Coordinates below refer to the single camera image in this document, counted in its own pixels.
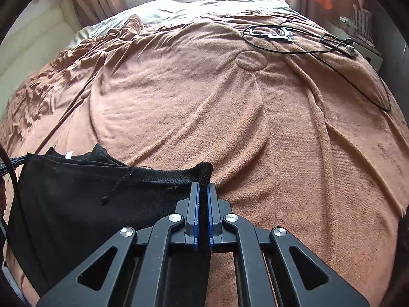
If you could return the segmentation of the black mesh tank top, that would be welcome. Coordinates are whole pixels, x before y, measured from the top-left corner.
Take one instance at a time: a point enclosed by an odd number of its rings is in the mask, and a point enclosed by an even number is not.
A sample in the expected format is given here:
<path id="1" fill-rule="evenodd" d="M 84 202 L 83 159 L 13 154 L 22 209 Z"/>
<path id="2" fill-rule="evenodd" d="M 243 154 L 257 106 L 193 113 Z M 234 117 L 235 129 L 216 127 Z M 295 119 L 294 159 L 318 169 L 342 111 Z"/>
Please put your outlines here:
<path id="1" fill-rule="evenodd" d="M 28 154 L 10 171 L 6 240 L 38 306 L 204 306 L 210 252 L 204 190 L 210 163 L 131 167 L 104 148 Z M 177 203 L 200 185 L 198 250 L 175 243 Z"/>

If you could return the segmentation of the brown terry bed blanket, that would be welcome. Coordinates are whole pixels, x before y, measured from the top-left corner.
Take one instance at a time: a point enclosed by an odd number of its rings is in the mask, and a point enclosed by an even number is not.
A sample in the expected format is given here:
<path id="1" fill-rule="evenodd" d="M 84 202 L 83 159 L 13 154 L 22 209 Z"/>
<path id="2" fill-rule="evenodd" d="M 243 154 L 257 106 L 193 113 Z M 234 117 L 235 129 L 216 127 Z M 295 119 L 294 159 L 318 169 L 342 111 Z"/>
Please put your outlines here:
<path id="1" fill-rule="evenodd" d="M 408 126 L 365 59 L 260 51 L 241 31 L 287 13 L 244 11 L 123 28 L 59 53 L 11 98 L 1 143 L 130 166 L 213 165 L 218 195 L 266 229 L 288 228 L 379 306 L 408 207 Z"/>

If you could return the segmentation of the cream padded headboard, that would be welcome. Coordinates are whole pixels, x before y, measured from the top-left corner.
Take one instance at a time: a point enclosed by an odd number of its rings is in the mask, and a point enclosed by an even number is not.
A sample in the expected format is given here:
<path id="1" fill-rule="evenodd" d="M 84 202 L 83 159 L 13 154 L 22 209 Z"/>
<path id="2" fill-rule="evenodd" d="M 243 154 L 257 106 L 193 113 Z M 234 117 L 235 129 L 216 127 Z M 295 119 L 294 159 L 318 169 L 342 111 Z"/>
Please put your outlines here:
<path id="1" fill-rule="evenodd" d="M 1 44 L 1 115 L 27 77 L 64 50 L 81 30 L 72 0 L 64 0 L 5 39 Z"/>

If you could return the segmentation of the black glasses on bed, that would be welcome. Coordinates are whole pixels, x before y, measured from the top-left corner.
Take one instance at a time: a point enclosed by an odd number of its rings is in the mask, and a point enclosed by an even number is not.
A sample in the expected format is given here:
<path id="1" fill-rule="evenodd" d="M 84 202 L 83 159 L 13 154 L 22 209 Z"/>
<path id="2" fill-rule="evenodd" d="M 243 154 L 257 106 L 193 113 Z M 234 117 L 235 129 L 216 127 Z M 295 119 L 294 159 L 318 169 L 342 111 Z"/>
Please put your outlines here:
<path id="1" fill-rule="evenodd" d="M 357 55 L 354 41 L 350 37 L 341 39 L 331 33 L 325 32 L 320 36 L 319 41 L 321 44 L 328 46 L 330 51 L 337 51 L 350 58 L 354 58 Z"/>

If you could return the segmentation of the white rack on cabinet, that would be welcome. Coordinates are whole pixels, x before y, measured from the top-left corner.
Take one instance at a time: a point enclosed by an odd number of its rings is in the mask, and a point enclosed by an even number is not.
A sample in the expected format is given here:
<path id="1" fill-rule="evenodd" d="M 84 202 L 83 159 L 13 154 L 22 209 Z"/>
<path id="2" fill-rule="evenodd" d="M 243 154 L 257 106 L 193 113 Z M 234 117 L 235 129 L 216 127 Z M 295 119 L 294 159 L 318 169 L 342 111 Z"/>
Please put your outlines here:
<path id="1" fill-rule="evenodd" d="M 356 34 L 359 39 L 374 47 L 372 39 L 372 13 L 358 4 L 353 4 L 352 22 L 356 26 Z"/>

